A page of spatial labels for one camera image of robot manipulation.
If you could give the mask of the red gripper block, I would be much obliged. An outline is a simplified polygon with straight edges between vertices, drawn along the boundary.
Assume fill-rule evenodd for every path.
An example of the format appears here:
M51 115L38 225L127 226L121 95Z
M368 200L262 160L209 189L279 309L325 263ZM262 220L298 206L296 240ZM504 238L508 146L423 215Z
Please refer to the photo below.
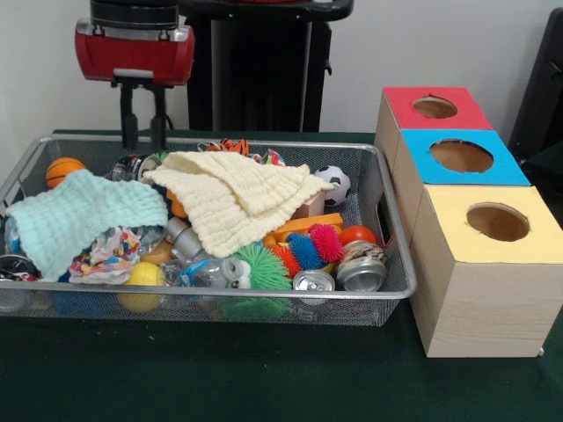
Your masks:
M121 77L150 79L155 114L150 122L151 146L166 146L165 87L183 85L191 76L194 63L195 34L188 25L163 33L158 30L134 30L111 26L96 27L88 19L76 24L75 50L85 78L113 82ZM138 125L133 113L133 88L121 86L122 146L136 150Z

